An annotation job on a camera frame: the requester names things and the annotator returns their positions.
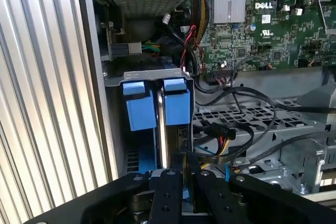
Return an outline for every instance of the heatsink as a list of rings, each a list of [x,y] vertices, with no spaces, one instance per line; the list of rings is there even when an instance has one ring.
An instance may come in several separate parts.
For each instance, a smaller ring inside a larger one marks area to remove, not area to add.
[[[213,23],[242,23],[245,21],[246,0],[213,0]]]

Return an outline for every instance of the yellow wire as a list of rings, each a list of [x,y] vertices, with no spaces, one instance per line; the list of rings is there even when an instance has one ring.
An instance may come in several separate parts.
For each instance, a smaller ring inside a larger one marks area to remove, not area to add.
[[[201,0],[201,22],[199,23],[200,27],[198,28],[198,35],[196,37],[196,42],[199,44],[201,42],[201,34],[202,31],[205,29],[205,12],[206,12],[206,7],[205,7],[205,0]]]
[[[230,139],[227,139],[225,144],[224,144],[224,148],[222,149],[221,153],[219,154],[220,156],[222,156],[222,154],[225,152],[225,150],[227,149],[227,147],[229,146],[229,142],[230,142]],[[209,164],[203,164],[201,165],[201,169],[205,169]]]

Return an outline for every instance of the white connector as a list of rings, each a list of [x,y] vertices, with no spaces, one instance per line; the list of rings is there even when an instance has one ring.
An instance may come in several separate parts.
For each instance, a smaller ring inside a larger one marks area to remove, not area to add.
[[[162,19],[162,23],[168,25],[168,23],[169,23],[171,17],[172,17],[172,16],[171,16],[169,13],[166,13],[166,14],[164,15],[163,19]]]

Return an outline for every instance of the blue plastic tab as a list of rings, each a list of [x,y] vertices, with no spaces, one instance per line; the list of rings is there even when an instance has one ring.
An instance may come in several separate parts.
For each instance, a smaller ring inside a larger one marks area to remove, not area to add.
[[[190,92],[183,78],[164,80],[166,125],[190,123]]]
[[[145,83],[143,81],[125,82],[122,85],[124,95],[143,94],[146,92]]]
[[[141,99],[126,102],[131,131],[139,131],[156,127],[153,93]]]
[[[187,85],[185,84],[183,78],[163,80],[163,84],[165,91],[178,91],[187,89]]]
[[[165,94],[166,125],[180,125],[190,123],[190,92],[183,94]]]

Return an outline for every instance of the red wire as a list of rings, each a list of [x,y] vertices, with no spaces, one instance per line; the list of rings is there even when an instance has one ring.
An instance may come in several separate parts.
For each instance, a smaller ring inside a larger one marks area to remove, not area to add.
[[[220,150],[223,148],[223,146],[224,146],[224,138],[223,138],[223,136],[219,136],[219,142],[221,143],[221,148],[220,148]]]
[[[195,34],[196,34],[196,26],[192,25],[191,28],[190,28],[189,34],[188,34],[188,36],[187,36],[187,38],[185,39],[185,42],[184,42],[184,50],[183,50],[183,53],[182,53],[182,56],[181,56],[181,68],[184,67],[184,58],[185,58],[186,47],[188,45],[188,42],[192,37],[195,36]]]

